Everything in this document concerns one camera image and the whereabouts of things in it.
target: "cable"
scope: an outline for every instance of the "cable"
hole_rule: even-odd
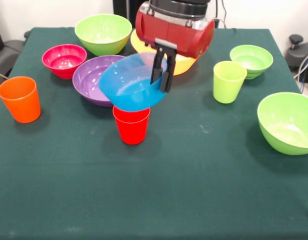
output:
[[[305,77],[306,77],[306,72],[307,72],[307,69],[305,69],[304,73],[303,73],[303,76],[302,76],[302,81],[301,81],[301,85],[300,85],[300,92],[303,93],[304,91],[304,87],[305,87]]]
[[[308,60],[308,55],[304,58],[304,60],[301,62],[298,68],[298,73],[294,75],[294,78],[297,78],[297,82],[300,82],[300,75],[305,71],[305,69],[308,67],[308,64],[305,65],[305,67],[302,69],[304,63]]]
[[[226,29],[226,24],[225,24],[225,22],[222,19],[220,19],[220,18],[212,18],[212,20],[219,20],[219,21],[221,21],[224,24],[224,28]]]
[[[225,23],[225,21],[226,21],[226,15],[228,14],[228,12],[226,11],[226,8],[225,8],[225,6],[224,6],[224,0],[221,0],[222,1],[222,6],[223,6],[223,9],[224,9],[224,12],[225,12],[225,14],[224,14],[224,23]]]
[[[215,18],[217,19],[219,15],[219,0],[215,0],[215,8]]]
[[[0,77],[4,78],[4,79],[9,79],[7,76],[0,74]]]

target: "lime green bowl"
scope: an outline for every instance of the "lime green bowl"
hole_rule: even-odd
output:
[[[255,79],[273,64],[272,54],[266,49],[254,45],[236,46],[230,51],[229,57],[233,62],[246,68],[246,79]]]
[[[89,16],[75,26],[78,39],[96,56],[118,54],[129,40],[131,32],[131,22],[115,14]]]
[[[279,92],[258,105],[260,130],[267,142],[287,155],[308,154],[308,97]]]

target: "yellow bowl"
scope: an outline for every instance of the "yellow bowl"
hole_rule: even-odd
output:
[[[134,30],[130,36],[130,43],[132,44],[135,51],[138,53],[156,53],[155,49],[151,48],[150,46],[145,46],[145,43],[141,41],[136,34],[136,30]],[[197,59],[198,58],[186,57],[177,54],[173,75],[176,76],[185,73],[192,67],[192,65],[196,62]]]

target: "bowl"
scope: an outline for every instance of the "bowl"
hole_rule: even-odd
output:
[[[166,95],[160,91],[161,77],[151,84],[154,57],[155,53],[136,53],[115,62],[102,74],[100,90],[123,111],[135,112],[154,106]],[[165,58],[161,66],[165,71]]]
[[[82,19],[75,34],[94,55],[116,55],[129,40],[132,24],[115,14],[98,14]]]
[[[91,103],[102,107],[112,107],[110,100],[101,92],[99,81],[102,73],[124,56],[97,56],[79,66],[73,75],[73,86],[76,91]]]
[[[308,154],[308,97],[279,92],[258,105],[260,130],[267,142],[286,155]]]
[[[155,49],[151,48],[150,46],[145,46],[145,42],[139,39],[136,30],[134,30],[130,35],[130,43],[138,53],[156,53]],[[177,54],[173,76],[181,75],[188,71],[197,59],[198,57],[192,58]]]
[[[230,59],[243,65],[247,70],[246,79],[255,79],[272,64],[273,56],[266,49],[255,45],[239,45],[229,53]]]
[[[74,44],[62,44],[48,49],[42,62],[52,73],[61,79],[71,79],[75,70],[86,60],[86,50]]]

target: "white wall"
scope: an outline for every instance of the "white wall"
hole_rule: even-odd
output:
[[[293,33],[308,42],[308,0],[224,0],[224,4],[228,28],[268,28],[283,53]],[[32,27],[73,27],[98,13],[113,13],[112,0],[0,0],[0,32],[5,41],[23,39]],[[214,17],[215,0],[207,14]],[[219,0],[219,17],[223,14]]]
[[[270,29],[283,53],[290,47],[291,34],[300,34],[308,42],[308,0],[224,0],[224,5],[227,28]],[[222,18],[221,0],[218,7]],[[207,15],[215,16],[215,0],[210,1]]]
[[[90,15],[113,13],[112,0],[0,0],[4,41],[23,40],[33,27],[73,27]]]

